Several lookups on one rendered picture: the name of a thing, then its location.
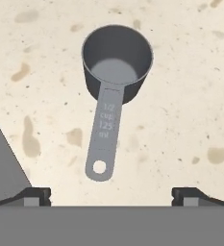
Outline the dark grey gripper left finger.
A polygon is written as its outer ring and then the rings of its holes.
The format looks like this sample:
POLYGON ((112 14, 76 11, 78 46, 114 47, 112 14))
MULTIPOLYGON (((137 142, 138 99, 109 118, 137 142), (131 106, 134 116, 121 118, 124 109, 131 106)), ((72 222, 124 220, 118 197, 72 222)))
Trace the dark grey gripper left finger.
POLYGON ((0 206, 50 207, 50 187, 27 187, 13 197, 0 201, 0 206))

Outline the grey measuring cup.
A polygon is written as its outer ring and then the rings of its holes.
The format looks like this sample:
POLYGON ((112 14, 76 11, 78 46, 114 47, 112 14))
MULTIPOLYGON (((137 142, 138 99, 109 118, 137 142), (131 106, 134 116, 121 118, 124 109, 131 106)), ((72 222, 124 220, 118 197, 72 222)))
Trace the grey measuring cup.
POLYGON ((153 59, 148 40, 127 26, 100 27, 84 41, 82 62, 87 90, 97 100, 86 175, 95 182, 112 177, 122 106, 137 96, 153 59))

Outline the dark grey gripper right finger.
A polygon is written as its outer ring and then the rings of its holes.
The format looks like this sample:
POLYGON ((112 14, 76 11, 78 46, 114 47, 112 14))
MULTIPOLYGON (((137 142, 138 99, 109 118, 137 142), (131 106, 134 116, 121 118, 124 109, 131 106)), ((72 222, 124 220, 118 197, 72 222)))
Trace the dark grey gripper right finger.
POLYGON ((206 195, 197 187, 173 187, 171 195, 173 207, 224 206, 224 201, 206 195))

